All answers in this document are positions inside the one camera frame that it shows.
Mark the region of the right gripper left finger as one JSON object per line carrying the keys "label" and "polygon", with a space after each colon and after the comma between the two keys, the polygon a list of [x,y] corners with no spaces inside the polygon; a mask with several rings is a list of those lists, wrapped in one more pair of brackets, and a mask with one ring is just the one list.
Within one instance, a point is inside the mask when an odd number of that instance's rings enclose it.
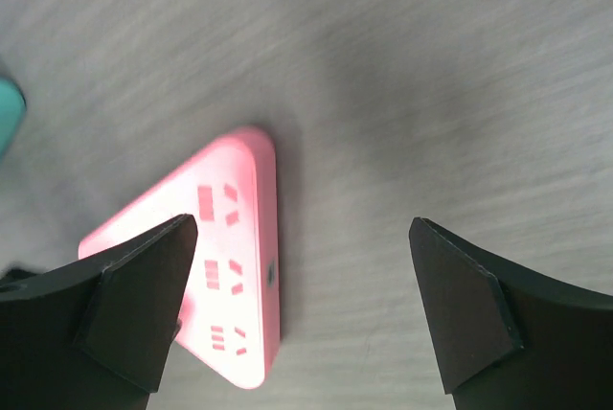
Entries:
{"label": "right gripper left finger", "polygon": [[48,272],[1,276],[4,409],[144,409],[193,264],[193,216]]}

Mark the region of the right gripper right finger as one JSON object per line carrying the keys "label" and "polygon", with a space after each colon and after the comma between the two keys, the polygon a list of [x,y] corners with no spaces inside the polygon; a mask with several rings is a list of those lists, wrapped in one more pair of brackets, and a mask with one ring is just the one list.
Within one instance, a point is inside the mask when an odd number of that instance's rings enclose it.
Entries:
{"label": "right gripper right finger", "polygon": [[427,218],[414,218],[408,238],[456,408],[611,408],[611,296],[506,260]]}

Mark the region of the pink triangular power socket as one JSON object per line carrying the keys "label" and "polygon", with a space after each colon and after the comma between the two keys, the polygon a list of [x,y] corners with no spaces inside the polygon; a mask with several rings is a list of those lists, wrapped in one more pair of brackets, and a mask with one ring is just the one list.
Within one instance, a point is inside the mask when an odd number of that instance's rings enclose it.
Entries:
{"label": "pink triangular power socket", "polygon": [[242,389],[281,343],[276,153],[247,126],[219,136],[79,244],[84,259],[180,214],[198,237],[177,342]]}

